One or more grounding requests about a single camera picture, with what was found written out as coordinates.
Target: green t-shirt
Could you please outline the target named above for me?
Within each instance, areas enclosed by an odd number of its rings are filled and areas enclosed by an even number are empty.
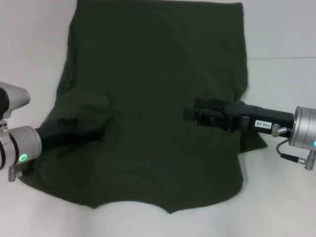
[[[93,208],[133,200],[171,213],[229,199],[242,187],[238,154],[266,144],[185,121],[183,109],[246,88],[241,3],[79,0],[43,125],[76,118],[105,133],[43,152],[21,180]]]

